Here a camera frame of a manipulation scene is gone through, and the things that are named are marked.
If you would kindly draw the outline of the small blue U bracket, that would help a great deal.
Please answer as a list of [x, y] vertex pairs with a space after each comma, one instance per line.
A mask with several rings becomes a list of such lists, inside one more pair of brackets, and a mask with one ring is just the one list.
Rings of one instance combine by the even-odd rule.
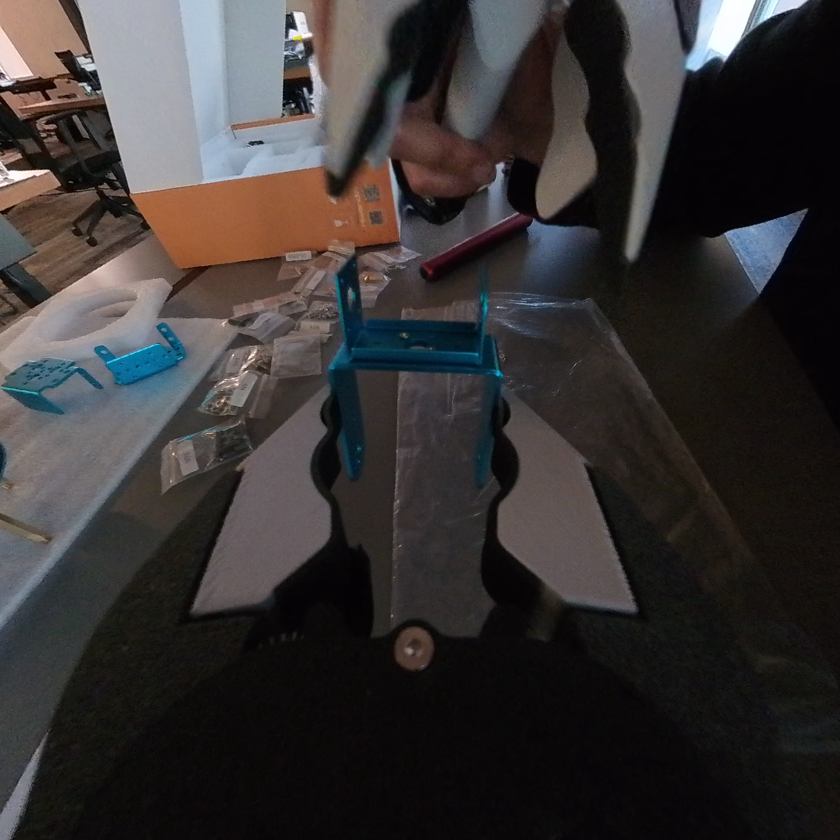
[[99, 345], [94, 352], [105, 363], [116, 385], [131, 385], [177, 366], [186, 357], [182, 342], [165, 322], [156, 325], [164, 341], [121, 356], [114, 355], [106, 346]]

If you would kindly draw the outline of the white foam sheet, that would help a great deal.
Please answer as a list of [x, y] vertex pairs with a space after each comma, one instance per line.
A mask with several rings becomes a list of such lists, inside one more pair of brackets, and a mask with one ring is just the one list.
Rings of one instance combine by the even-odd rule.
[[169, 323], [186, 357], [167, 371], [121, 386], [99, 362], [85, 362], [103, 389], [74, 376], [57, 390], [62, 415], [33, 411], [2, 395], [9, 486], [2, 487], [1, 511], [49, 536], [34, 542], [2, 530], [2, 623], [45, 579], [235, 336], [222, 320]]

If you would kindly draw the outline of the dark red metal cylinder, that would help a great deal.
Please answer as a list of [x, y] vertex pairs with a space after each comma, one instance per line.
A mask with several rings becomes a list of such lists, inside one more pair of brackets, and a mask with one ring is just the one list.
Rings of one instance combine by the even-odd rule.
[[508, 242], [532, 224], [530, 216], [515, 213], [491, 225], [481, 233], [467, 237], [441, 253], [425, 259], [419, 267], [419, 274], [426, 282], [436, 282], [450, 275], [457, 268], [465, 266], [492, 249]]

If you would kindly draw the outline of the large clear plastic bag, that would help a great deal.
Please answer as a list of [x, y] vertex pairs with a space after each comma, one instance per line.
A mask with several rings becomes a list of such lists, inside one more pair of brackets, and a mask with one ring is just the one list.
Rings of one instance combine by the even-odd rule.
[[[678, 630], [713, 616], [690, 554], [660, 517], [697, 512], [675, 445], [644, 379], [592, 301], [494, 295], [490, 331], [520, 397], [585, 458], [639, 608], [613, 614]], [[396, 404], [392, 611], [395, 627], [418, 618], [474, 636], [490, 615], [480, 566], [498, 485], [478, 488], [474, 456], [484, 385], [476, 376], [399, 375]], [[544, 627], [562, 607], [541, 602]], [[602, 612], [589, 612], [597, 616]]]

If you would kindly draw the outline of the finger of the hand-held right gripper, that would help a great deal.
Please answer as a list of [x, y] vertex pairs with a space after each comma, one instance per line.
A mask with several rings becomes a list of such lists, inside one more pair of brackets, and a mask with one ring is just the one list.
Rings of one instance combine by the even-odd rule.
[[591, 187], [607, 242], [626, 263], [642, 248], [686, 77], [678, 2], [573, 2], [565, 34], [583, 71]]
[[331, 2], [323, 168], [332, 197], [345, 194], [362, 164], [385, 161], [420, 32], [420, 2]]

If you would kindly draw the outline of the wide blue perforated bracket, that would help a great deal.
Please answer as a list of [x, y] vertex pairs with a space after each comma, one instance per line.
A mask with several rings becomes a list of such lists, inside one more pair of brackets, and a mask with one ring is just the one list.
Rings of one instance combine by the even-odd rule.
[[8, 373], [3, 380], [2, 391], [31, 410], [63, 415], [65, 411], [48, 399], [45, 392], [55, 390], [74, 375], [103, 390], [103, 385], [77, 362], [44, 358], [25, 362]]

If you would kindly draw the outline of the person's right hand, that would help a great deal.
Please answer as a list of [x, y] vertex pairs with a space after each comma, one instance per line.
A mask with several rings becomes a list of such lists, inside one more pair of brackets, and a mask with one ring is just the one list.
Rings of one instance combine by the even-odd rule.
[[469, 196], [497, 178], [495, 155], [442, 126], [423, 102], [404, 106], [389, 152], [422, 198]]

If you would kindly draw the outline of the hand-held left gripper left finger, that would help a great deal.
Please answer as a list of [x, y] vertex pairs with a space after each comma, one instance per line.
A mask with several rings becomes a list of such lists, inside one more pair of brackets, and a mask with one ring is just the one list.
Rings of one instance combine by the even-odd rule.
[[371, 616], [371, 563], [346, 538], [332, 488], [337, 410], [323, 387], [247, 457], [190, 617]]

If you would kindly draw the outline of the blue metal bracket assembly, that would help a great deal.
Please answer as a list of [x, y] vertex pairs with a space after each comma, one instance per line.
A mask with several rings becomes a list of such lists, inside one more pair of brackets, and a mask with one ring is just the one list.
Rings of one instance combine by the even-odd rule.
[[486, 380], [476, 435], [478, 488], [490, 476], [494, 415], [501, 401], [497, 341], [487, 331], [489, 271], [479, 273], [473, 321], [369, 319], [363, 315], [358, 260], [346, 259], [334, 275], [343, 341], [329, 366], [329, 385], [340, 416], [339, 443], [345, 471], [357, 480], [364, 467], [364, 426], [356, 374], [359, 371], [472, 375]]

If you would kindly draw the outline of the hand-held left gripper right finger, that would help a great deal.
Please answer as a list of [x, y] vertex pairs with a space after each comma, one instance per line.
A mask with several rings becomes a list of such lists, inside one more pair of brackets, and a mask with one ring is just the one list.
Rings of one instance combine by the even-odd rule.
[[541, 602], [638, 614], [634, 591], [583, 456], [520, 397], [493, 416], [482, 583], [497, 604]]

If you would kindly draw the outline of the pile of small screw bags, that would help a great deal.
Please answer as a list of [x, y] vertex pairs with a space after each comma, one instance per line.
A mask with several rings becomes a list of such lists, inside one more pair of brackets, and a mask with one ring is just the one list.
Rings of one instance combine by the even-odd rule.
[[319, 376], [323, 346], [338, 330], [334, 275], [356, 255], [348, 241], [334, 240], [313, 258], [288, 256], [274, 297], [237, 305], [228, 324], [242, 339], [222, 352], [207, 375], [197, 406], [213, 425], [173, 439], [161, 452], [161, 493], [253, 451], [248, 421], [264, 419], [287, 380]]

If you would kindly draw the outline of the white foam insert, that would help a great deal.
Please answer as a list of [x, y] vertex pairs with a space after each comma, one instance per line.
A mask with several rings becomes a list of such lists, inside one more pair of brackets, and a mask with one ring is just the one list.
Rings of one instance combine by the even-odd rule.
[[226, 129], [201, 149], [203, 182], [320, 169], [326, 140], [316, 119]]

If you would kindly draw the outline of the person's right forearm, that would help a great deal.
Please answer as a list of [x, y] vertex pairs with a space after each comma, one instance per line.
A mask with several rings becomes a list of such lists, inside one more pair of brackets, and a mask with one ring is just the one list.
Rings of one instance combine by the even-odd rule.
[[838, 217], [839, 3], [806, 2], [686, 78], [650, 225], [719, 236]]

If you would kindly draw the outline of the orange cardboard box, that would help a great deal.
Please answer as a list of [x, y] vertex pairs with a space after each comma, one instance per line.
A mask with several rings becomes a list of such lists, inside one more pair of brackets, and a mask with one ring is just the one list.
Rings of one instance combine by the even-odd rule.
[[135, 205], [181, 268], [400, 237], [389, 164], [365, 165], [341, 198], [322, 168], [203, 182], [201, 149], [231, 128], [284, 117], [286, 2], [83, 1]]

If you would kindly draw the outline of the wooden office table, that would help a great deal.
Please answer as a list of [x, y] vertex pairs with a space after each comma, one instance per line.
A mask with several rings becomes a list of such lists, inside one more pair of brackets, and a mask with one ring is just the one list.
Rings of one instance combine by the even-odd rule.
[[73, 98], [67, 100], [47, 100], [21, 106], [17, 109], [18, 117], [25, 122], [36, 122], [58, 118], [59, 116], [78, 115], [84, 112], [108, 112], [104, 97]]

